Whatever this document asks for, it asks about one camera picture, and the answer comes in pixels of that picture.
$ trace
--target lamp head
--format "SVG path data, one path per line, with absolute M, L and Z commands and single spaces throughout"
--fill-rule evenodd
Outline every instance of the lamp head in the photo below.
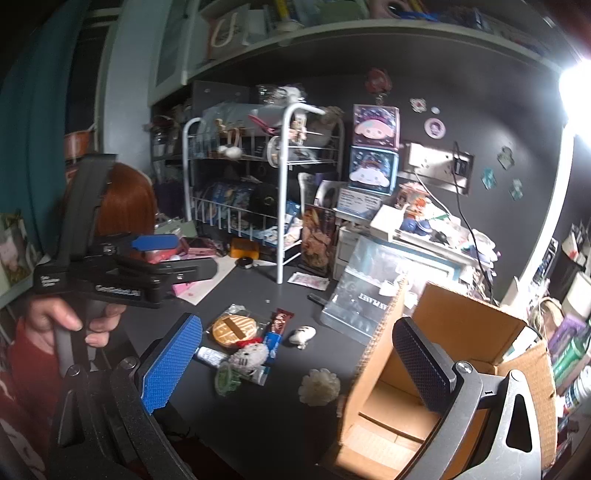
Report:
M 584 59 L 565 70 L 558 89 L 569 123 L 591 145 L 591 60 Z

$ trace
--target brown hair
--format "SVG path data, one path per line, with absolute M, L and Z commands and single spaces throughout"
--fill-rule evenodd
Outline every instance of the brown hair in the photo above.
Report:
M 100 205 L 96 234 L 152 235 L 155 216 L 156 197 L 150 182 L 134 168 L 116 163 L 111 172 L 111 184 Z

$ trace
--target round waffle cookie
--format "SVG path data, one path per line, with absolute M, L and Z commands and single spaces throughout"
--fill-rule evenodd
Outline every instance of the round waffle cookie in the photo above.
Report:
M 239 338 L 232 328 L 226 323 L 231 320 L 234 325 L 244 334 L 244 338 Z M 214 340 L 222 346 L 231 347 L 238 340 L 250 340 L 256 335 L 257 325 L 254 319 L 243 315 L 226 315 L 216 320 L 212 327 Z

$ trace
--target curtain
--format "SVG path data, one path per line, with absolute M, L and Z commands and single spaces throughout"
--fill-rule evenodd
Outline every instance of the curtain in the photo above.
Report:
M 27 234 L 53 254 L 66 180 L 66 93 L 90 0 L 68 0 L 31 34 L 0 90 L 0 212 L 22 212 Z

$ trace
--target cookie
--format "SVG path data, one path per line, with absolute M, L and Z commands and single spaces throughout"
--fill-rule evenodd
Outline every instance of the cookie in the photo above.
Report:
M 233 346 L 238 340 L 250 340 L 256 335 L 256 331 L 256 321 L 243 315 L 226 315 L 216 320 L 212 326 L 214 340 L 225 347 Z

